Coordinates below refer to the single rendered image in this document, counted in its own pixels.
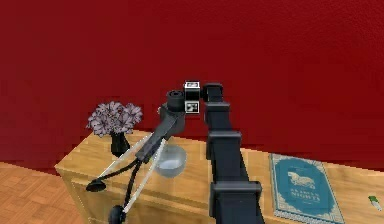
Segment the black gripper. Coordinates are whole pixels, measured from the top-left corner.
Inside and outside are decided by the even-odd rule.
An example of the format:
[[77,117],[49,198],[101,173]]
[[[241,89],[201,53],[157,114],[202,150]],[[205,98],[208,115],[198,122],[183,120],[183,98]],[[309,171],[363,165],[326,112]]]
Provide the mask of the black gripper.
[[[184,92],[181,90],[171,90],[166,94],[166,98],[167,101],[160,106],[160,124],[155,128],[149,139],[141,139],[131,149],[127,150],[117,160],[112,162],[97,178],[90,181],[86,186],[88,192],[103,191],[106,188],[104,180],[120,175],[133,168],[128,182],[124,203],[122,205],[115,205],[111,209],[108,218],[109,224],[123,224],[125,222],[127,213],[140,196],[149,177],[158,165],[166,140],[172,135],[180,133],[184,129]],[[135,154],[135,159],[125,167],[114,171],[114,168],[139,146],[142,146],[142,148]],[[138,171],[141,166],[148,163],[151,158],[153,158],[153,162],[150,165],[148,172],[140,184],[137,187],[134,187]]]

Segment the clear glass bowl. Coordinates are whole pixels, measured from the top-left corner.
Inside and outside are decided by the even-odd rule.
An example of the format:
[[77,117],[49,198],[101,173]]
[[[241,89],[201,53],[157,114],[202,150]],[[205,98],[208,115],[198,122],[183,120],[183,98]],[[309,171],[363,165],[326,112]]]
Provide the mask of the clear glass bowl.
[[166,145],[160,155],[155,171],[166,178],[175,178],[180,175],[186,165],[187,153],[177,145]]

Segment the black vase with purple flowers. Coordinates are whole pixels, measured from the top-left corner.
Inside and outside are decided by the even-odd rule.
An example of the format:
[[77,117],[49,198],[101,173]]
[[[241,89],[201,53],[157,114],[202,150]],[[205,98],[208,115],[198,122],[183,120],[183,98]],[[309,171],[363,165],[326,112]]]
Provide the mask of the black vase with purple flowers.
[[93,133],[99,137],[110,135],[111,153],[120,157],[130,148],[125,135],[133,132],[134,126],[142,120],[142,116],[139,106],[111,101],[96,107],[88,118],[86,127],[92,129]]

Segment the light wooden cabinet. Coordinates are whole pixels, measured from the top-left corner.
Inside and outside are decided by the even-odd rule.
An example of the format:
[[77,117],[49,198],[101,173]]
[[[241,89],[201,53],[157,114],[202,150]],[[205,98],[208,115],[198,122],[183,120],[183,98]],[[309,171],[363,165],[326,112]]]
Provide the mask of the light wooden cabinet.
[[[208,216],[211,164],[206,160],[205,144],[177,137],[169,142],[187,152],[184,171],[172,179],[152,174],[129,211],[127,224],[215,224]],[[124,202],[129,172],[108,179],[102,192],[85,190],[115,160],[110,144],[110,137],[91,134],[55,166],[84,224],[107,224],[110,209]],[[249,177],[260,181],[263,187],[260,206],[265,223],[302,224],[273,215],[268,154],[249,149],[242,153]],[[384,172],[332,163],[326,163],[324,168],[346,224],[384,224]],[[371,204],[369,196],[378,199],[381,211]]]

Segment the teal book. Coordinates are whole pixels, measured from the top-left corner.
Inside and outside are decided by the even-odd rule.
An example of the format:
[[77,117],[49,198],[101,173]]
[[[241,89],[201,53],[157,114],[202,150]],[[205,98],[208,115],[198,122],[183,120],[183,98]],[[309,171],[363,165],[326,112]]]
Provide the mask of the teal book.
[[273,213],[304,224],[346,224],[320,161],[270,154]]

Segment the small green and white object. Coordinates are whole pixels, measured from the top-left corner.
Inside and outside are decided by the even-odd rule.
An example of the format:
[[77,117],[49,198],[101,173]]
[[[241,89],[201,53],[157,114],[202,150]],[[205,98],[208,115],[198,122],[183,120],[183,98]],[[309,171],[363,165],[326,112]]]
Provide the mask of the small green and white object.
[[378,199],[375,196],[369,196],[368,199],[370,200],[371,204],[378,210],[381,211],[382,207],[378,201]]

